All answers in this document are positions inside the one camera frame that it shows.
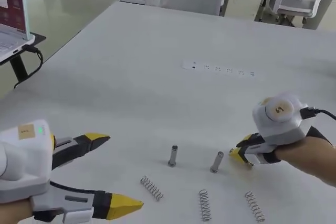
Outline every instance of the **laptop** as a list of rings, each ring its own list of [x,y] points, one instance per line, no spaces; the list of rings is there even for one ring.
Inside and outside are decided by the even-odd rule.
[[[0,0],[0,63],[31,45],[25,0]]]

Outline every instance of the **power strip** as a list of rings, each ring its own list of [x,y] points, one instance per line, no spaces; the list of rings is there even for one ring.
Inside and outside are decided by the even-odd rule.
[[[260,80],[260,76],[254,71],[247,71],[244,69],[236,69],[223,66],[215,66],[207,63],[197,62],[197,61],[183,61],[183,69],[190,69],[202,72],[212,72],[217,74],[224,74],[226,76],[239,77],[239,78],[252,78]]]

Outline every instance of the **metal cylinder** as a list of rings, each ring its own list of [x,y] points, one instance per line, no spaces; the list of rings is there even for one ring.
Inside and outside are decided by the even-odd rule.
[[[217,173],[218,172],[218,168],[219,168],[219,165],[222,162],[223,156],[224,156],[223,152],[218,152],[218,154],[217,154],[217,156],[215,158],[215,162],[214,162],[214,164],[210,168],[210,171],[212,173]]]
[[[176,165],[176,156],[177,156],[177,145],[173,145],[172,152],[170,153],[170,159],[168,165],[174,167]]]

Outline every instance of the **coil spring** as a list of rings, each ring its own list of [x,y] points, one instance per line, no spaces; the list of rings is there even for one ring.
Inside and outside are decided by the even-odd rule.
[[[254,217],[256,218],[258,223],[264,222],[265,216],[262,213],[262,210],[260,209],[256,198],[254,197],[253,193],[251,191],[248,191],[247,193],[245,193],[245,198],[254,214]]]
[[[199,203],[201,205],[201,215],[203,221],[211,220],[210,204],[208,191],[203,189],[198,192]]]
[[[159,201],[162,197],[163,194],[160,192],[160,190],[157,188],[153,182],[147,177],[144,176],[141,180],[140,183],[153,195],[153,197]]]

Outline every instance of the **hand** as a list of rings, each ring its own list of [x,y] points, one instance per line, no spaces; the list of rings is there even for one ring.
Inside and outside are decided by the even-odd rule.
[[[336,149],[325,139],[308,136],[275,150],[278,159],[336,186]]]
[[[0,204],[0,223],[17,224],[33,216],[29,199]]]

